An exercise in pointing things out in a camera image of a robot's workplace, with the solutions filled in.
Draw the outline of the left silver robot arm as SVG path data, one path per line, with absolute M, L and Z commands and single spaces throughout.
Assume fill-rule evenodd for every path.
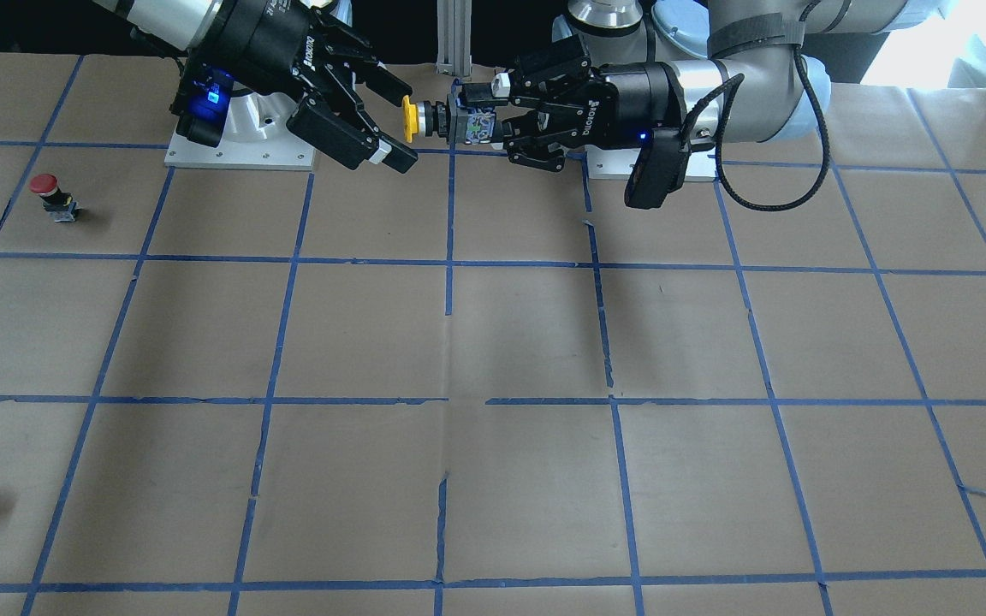
M 569 151 L 690 151 L 824 130 L 832 81 L 811 35 L 915 27 L 936 1 L 571 1 L 548 46 L 466 83 L 422 122 L 451 145 L 559 170 Z

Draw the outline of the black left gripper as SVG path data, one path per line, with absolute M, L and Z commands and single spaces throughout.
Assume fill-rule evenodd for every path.
M 463 106 L 536 108 L 561 98 L 579 106 L 580 115 L 498 117 L 509 162 L 553 173 L 564 169 L 570 149 L 639 148 L 654 128 L 677 127 L 684 121 L 684 89 L 668 62 L 591 67 L 585 40 L 556 40 L 518 56 L 489 82 L 464 85 Z

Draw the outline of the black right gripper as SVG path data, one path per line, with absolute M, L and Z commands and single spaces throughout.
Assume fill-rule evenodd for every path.
M 373 163 L 406 173 L 419 159 L 408 145 L 333 112 L 352 109 L 355 83 L 396 108 L 413 90 L 380 62 L 370 39 L 329 11 L 301 1 L 223 1 L 211 23 L 211 67 L 254 92 L 299 101 L 288 131 L 349 170 Z

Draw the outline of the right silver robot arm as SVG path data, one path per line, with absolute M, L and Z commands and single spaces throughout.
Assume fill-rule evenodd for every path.
M 173 56 L 181 78 L 164 162 L 180 169 L 310 171 L 320 157 L 404 173 L 416 152 L 365 109 L 364 83 L 400 106 L 412 89 L 351 27 L 347 1 L 104 1 Z

